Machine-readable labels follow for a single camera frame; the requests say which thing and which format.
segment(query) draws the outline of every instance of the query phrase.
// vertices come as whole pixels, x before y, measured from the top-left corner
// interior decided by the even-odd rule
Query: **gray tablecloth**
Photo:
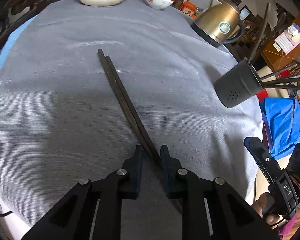
[[[257,166],[247,136],[262,137],[257,98],[227,109],[212,83],[236,61],[207,44],[189,18],[142,0],[49,5],[24,30],[0,71],[0,196],[29,225],[81,177],[104,178],[138,143],[97,57],[110,55],[156,148],[243,197]],[[148,159],[140,198],[123,201],[122,239],[181,239],[181,216]]]

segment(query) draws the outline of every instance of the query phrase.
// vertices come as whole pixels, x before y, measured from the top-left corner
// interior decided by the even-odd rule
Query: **kettle lid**
[[[239,8],[233,2],[231,2],[229,0],[221,0],[221,3],[229,5],[230,7],[232,7],[233,10],[235,10],[237,12],[237,14],[240,15]]]

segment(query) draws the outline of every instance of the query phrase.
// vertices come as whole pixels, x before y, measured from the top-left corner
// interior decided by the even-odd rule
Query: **human hand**
[[[252,208],[259,214],[260,217],[262,217],[262,209],[267,205],[268,197],[269,197],[269,192],[265,192],[261,194],[259,199],[252,204]],[[279,219],[280,219],[279,215],[268,215],[266,217],[266,223],[268,225],[273,225],[276,222],[278,222]]]

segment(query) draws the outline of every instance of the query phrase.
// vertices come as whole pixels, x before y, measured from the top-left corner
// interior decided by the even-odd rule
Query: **kettle base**
[[[212,45],[213,47],[217,48],[221,44],[217,41],[215,41],[213,38],[211,38],[207,33],[205,33],[202,29],[200,29],[197,24],[192,23],[191,28],[201,37],[203,38],[207,43]]]

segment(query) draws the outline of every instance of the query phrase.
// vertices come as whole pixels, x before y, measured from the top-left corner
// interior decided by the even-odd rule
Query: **round sticker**
[[[219,24],[219,30],[223,33],[223,34],[227,34],[230,31],[230,25],[227,22],[221,22]]]

